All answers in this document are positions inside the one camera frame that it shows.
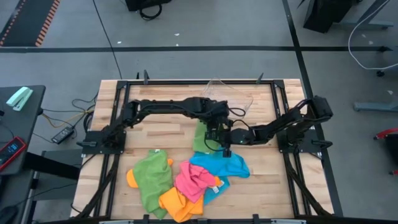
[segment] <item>black metal frame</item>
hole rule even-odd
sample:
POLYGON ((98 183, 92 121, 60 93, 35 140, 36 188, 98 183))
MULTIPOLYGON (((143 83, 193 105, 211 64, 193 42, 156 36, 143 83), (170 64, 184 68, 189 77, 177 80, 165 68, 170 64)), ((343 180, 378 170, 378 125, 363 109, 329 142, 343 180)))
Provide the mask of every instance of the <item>black metal frame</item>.
MULTIPOLYGON (((129 101, 129 94, 130 94, 130 88, 134 85, 206 85, 209 82, 209 80, 167 80, 167 81, 159 81, 159 80, 148 80, 146 79, 144 82, 140 80, 134 80, 134 81, 125 81, 121 80, 118 81, 117 87, 116 87, 116 92, 115 92, 115 97, 114 97, 114 104, 113 104, 113 111, 111 115, 111 123, 115 121, 117 117, 117 112, 118 112, 118 106, 119 106, 119 100, 120 100, 120 94, 121 90, 124 88, 124 101, 123 104, 125 105, 129 101)), ((277 99, 277 94, 276 94, 276 89, 279 88, 280 92, 282 94, 282 103, 284 107, 284 111, 289 110, 289 104, 287 102, 287 95, 285 92, 285 86, 284 86, 284 81, 283 80, 223 80, 223 82, 227 85, 253 85, 253 84, 260 84, 260 85, 270 85, 271 87, 271 93, 272 93, 272 100, 274 103, 274 109, 275 109, 275 114, 277 118, 281 116, 280 108, 279 108, 279 102, 277 99)), ((294 177, 288 170, 289 167, 292 167, 289 153, 292 153, 291 151, 286 151, 282 150, 280 148, 280 152, 282 153, 284 157, 284 162, 285 162, 285 168, 286 168, 286 176, 288 180, 288 185, 289 185, 289 193, 290 193, 290 199, 292 201, 292 210, 294 213, 294 219, 291 221, 298 222, 298 223, 304 223, 307 222, 309 224, 319 224, 319 223, 330 223, 330 224, 337 224, 337 223, 350 223, 350 224, 355 224, 355 223, 385 223, 385 224, 390 224, 390 223, 395 223, 395 221, 388 221, 388 220, 370 220, 370 219, 361 219, 361 218, 345 218, 342 217, 342 215, 339 215, 338 213, 335 212, 336 216, 314 216, 311 215, 311 209, 310 205, 308 203, 308 198, 305 196, 305 194, 302 191, 302 197, 303 197, 303 204, 304 204, 304 212, 305 215, 300 214, 299 210, 299 205, 297 203, 297 195, 295 192, 295 186, 294 186, 294 178, 297 181, 300 181, 300 185, 305 187, 304 179, 303 179, 303 171, 302 171, 302 166, 301 166, 301 161, 300 161, 300 156, 299 152, 296 151, 293 152, 294 154, 294 160, 295 160, 295 165, 296 165, 296 172, 297 175, 294 177)), ((328 183, 328 188, 329 191, 336 190, 335 186, 335 180, 333 173, 331 171, 331 164, 330 160, 327 154, 326 148, 322 149, 322 164, 325 170, 325 177, 326 181, 328 183)), ((116 163, 116 168, 119 165, 119 158, 120 154, 115 154, 114 155, 114 163, 116 163)), ((102 183, 105 181, 106 173, 108 170, 108 164, 109 164, 109 155, 105 154, 104 155, 104 160, 103 160, 103 165, 101 169, 101 176, 100 176, 100 183, 99 187, 102 185, 102 183)), ((109 195, 108 195, 108 201, 106 204, 106 213, 103 216, 99 216, 100 213, 100 208, 101 208, 101 203, 102 200, 99 199, 94 210, 93 217, 88 217, 88 218, 74 218, 71 220, 62 220, 62 221, 55 221, 55 222, 48 222, 47 224, 67 224, 67 223, 98 223, 99 221, 108 221, 111 220, 111 212, 112 212, 112 207, 113 207, 113 198, 114 198, 114 190, 116 186, 116 172, 114 172, 115 175, 112 177, 111 182, 110 182, 110 187, 109 187, 109 195)), ((334 211, 341 211, 341 205, 340 205, 340 200, 338 198, 338 195, 336 192, 332 194, 330 192, 330 198, 333 204, 333 209, 334 211)), ((247 219, 197 219, 197 220, 189 220, 190 223, 194 224, 205 224, 205 223, 255 223, 255 224, 260 224, 260 223, 278 223, 278 219, 260 219, 258 214, 253 214, 252 218, 247 218, 247 219)), ((161 224, 167 224, 167 223, 175 223, 174 220, 150 220, 148 215, 144 215, 142 220, 134 220, 134 223, 142 223, 142 224, 148 224, 148 223, 161 223, 161 224)))

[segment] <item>wooden tabletop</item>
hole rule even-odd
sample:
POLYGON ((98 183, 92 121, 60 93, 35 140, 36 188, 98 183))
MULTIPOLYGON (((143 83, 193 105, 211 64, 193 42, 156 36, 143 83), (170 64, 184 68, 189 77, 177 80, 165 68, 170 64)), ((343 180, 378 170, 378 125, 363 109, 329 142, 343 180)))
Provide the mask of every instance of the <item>wooden tabletop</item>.
MULTIPOLYGON (((288 79, 284 82, 289 106, 293 107, 304 99, 300 80, 288 79)), ((101 82, 92 130, 101 130, 109 124, 116 83, 117 80, 101 82)), ((276 118, 269 85, 231 86, 251 94, 254 98, 244 118, 248 125, 267 124, 276 118)), ((191 96, 201 96, 204 87, 203 85, 134 85, 130 90, 130 100, 183 100, 191 96)), ((281 104, 280 91, 277 91, 277 94, 281 104)), ((113 219, 142 219, 146 211, 142 207, 139 190, 127 185, 127 171, 132 169, 137 161, 145 158, 149 149, 165 149, 168 157, 174 160, 172 172, 175 177, 179 173, 179 164, 193 155, 192 143, 196 122, 195 119, 179 114, 152 114, 133 129, 126 129, 126 149, 119 162, 113 219)), ((251 218, 252 214, 258 213, 260 218, 293 218, 284 160, 279 152, 276 138, 266 145, 232 146, 231 149, 244 158, 251 176, 248 179, 230 177, 231 187, 204 207, 203 217, 251 218)), ((304 153, 300 154, 300 158, 308 189, 325 210, 333 212, 321 161, 304 153)), ((97 155, 80 172, 73 202, 76 209, 82 210, 97 190, 102 161, 103 156, 97 155)), ((302 198, 297 186, 296 193, 300 211, 303 213, 302 198)), ((108 191, 104 193, 101 214, 104 214, 107 198, 108 191)))

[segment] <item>towel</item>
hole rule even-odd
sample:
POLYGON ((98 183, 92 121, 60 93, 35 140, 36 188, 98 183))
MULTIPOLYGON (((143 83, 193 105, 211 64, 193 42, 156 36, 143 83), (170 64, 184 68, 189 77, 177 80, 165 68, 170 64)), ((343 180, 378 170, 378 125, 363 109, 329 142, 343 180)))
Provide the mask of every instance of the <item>towel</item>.
POLYGON ((173 187, 171 164, 172 160, 167 159, 165 151, 150 150, 145 159, 127 172, 127 183, 132 188, 139 188, 145 210, 158 219, 167 214, 159 207, 159 197, 173 187))
POLYGON ((250 171, 244 159, 232 152, 230 158, 223 157, 223 152, 215 152, 214 154, 204 154, 196 152, 190 159, 192 164, 203 167, 209 173, 220 177, 222 184, 217 185, 215 189, 206 189, 204 203, 207 205, 212 200, 221 195, 228 187, 229 181, 227 176, 237 176, 248 178, 250 171))
POLYGON ((191 202, 196 203, 207 187, 217 185, 216 179, 203 167, 184 161, 180 164, 180 173, 175 178, 174 186, 191 202))
MULTIPOLYGON (((205 145, 205 134, 207 131, 207 126, 201 122, 197 122, 197 128, 195 130, 195 137, 193 138, 193 150, 195 152, 203 152, 207 154, 212 154, 214 151, 210 150, 205 145)), ((206 140, 207 145, 212 149, 217 149, 220 144, 212 140, 206 140)))
POLYGON ((159 197, 159 206, 166 209, 171 217, 180 223, 189 220, 192 215, 203 214, 203 195, 193 203, 173 187, 159 197))

